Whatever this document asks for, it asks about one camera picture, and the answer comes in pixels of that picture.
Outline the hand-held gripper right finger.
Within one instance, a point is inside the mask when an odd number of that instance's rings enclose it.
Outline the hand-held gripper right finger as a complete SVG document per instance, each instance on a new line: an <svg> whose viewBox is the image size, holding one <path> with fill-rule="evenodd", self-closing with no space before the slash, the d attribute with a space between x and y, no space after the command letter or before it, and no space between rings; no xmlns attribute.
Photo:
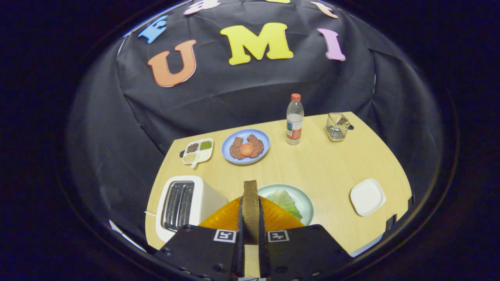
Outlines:
<svg viewBox="0 0 500 281"><path fill-rule="evenodd" d="M259 270L264 279L337 279L352 257L320 224L269 231L271 206L259 198Z"/></svg>

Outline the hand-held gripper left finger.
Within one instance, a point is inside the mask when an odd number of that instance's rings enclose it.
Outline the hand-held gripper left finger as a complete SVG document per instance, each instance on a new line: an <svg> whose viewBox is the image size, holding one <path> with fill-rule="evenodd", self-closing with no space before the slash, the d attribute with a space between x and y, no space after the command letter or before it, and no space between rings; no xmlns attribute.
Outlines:
<svg viewBox="0 0 500 281"><path fill-rule="evenodd" d="M155 257L188 279L238 279L245 275L243 216L239 197L227 205L236 230L183 225Z"/></svg>

